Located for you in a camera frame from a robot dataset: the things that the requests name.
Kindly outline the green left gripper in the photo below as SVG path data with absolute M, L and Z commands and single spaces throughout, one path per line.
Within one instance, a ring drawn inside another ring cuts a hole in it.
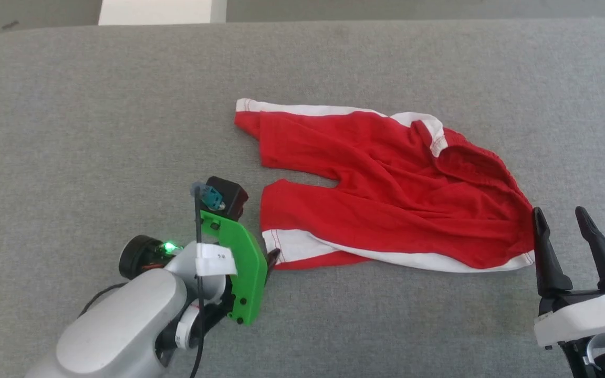
M 207 211 L 200 211 L 200 217 L 202 232 L 218 241 L 217 245 L 200 244 L 200 276 L 228 276 L 234 299 L 228 318 L 251 325 L 260 312 L 267 271 L 274 269 L 281 249 L 272 249 L 265 256 L 254 235 L 239 222 Z

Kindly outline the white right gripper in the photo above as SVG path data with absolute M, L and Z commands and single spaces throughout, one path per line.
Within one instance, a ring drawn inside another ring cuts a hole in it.
M 575 209 L 582 237 L 590 246 L 597 288 L 605 292 L 605 236 L 583 206 Z M 554 346 L 605 333 L 605 293 L 595 290 L 574 291 L 550 242 L 550 228 L 541 208 L 531 211 L 536 266 L 536 287 L 541 302 L 535 320 L 536 342 L 540 347 Z

